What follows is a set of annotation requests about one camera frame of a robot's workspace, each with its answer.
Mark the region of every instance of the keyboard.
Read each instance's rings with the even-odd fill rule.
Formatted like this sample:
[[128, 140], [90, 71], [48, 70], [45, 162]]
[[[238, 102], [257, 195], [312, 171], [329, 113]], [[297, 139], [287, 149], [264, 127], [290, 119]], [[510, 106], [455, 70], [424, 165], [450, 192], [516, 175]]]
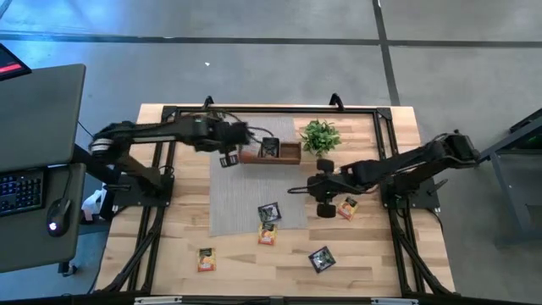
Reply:
[[0, 175], [0, 216], [43, 208], [43, 170]]

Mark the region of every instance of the black snack packet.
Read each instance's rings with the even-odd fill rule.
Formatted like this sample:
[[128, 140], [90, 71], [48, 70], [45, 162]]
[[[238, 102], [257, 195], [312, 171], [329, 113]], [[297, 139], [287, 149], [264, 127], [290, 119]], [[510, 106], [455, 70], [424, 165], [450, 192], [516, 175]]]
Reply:
[[336, 263], [333, 255], [331, 255], [331, 252], [327, 247], [323, 247], [322, 249], [309, 255], [308, 258], [311, 260], [311, 264], [318, 274]]
[[279, 204], [277, 202], [258, 207], [257, 213], [258, 215], [260, 215], [260, 220], [263, 223], [279, 220], [282, 218], [282, 216], [280, 216]]

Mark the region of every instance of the robotic arm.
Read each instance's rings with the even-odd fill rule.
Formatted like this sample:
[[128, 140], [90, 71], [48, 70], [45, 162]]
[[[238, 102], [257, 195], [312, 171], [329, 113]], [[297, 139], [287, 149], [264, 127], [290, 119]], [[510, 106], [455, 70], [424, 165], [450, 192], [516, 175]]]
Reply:
[[[132, 144], [179, 141], [201, 152], [219, 151], [222, 167], [239, 163], [237, 145], [248, 144], [252, 133], [246, 122], [229, 123], [217, 115], [183, 115], [175, 121], [159, 124], [134, 124], [129, 121], [111, 124], [93, 136], [89, 146], [92, 157], [103, 164], [115, 165], [128, 176], [134, 177], [143, 193], [157, 195], [173, 183], [169, 175], [164, 177], [157, 168], [146, 167], [132, 158], [128, 151]], [[113, 191], [129, 191], [133, 183], [121, 177]]]
[[310, 194], [318, 202], [318, 216], [332, 218], [335, 206], [330, 203], [338, 194], [363, 194], [384, 182], [390, 197], [408, 196], [444, 169], [475, 166], [478, 157], [479, 152], [473, 148], [468, 136], [442, 134], [422, 147], [385, 160], [364, 160], [341, 166], [339, 174], [334, 173], [333, 161], [320, 159], [317, 169], [323, 173], [309, 177], [307, 187], [288, 192]]

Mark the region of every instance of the red object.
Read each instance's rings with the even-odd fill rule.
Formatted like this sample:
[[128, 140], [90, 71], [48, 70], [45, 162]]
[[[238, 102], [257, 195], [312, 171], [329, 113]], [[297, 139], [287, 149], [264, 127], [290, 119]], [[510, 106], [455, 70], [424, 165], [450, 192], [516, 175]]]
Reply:
[[9, 66], [0, 68], [0, 73], [5, 73], [5, 72], [13, 71], [15, 69], [21, 69], [21, 68], [23, 67], [21, 67], [20, 64], [11, 64]]

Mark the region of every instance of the computer mouse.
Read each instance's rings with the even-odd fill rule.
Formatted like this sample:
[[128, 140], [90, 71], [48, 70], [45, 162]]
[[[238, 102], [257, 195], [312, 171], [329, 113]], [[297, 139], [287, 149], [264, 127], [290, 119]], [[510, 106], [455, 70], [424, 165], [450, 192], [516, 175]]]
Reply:
[[47, 210], [47, 232], [50, 236], [60, 237], [69, 229], [69, 211], [71, 200], [67, 198], [57, 199]]

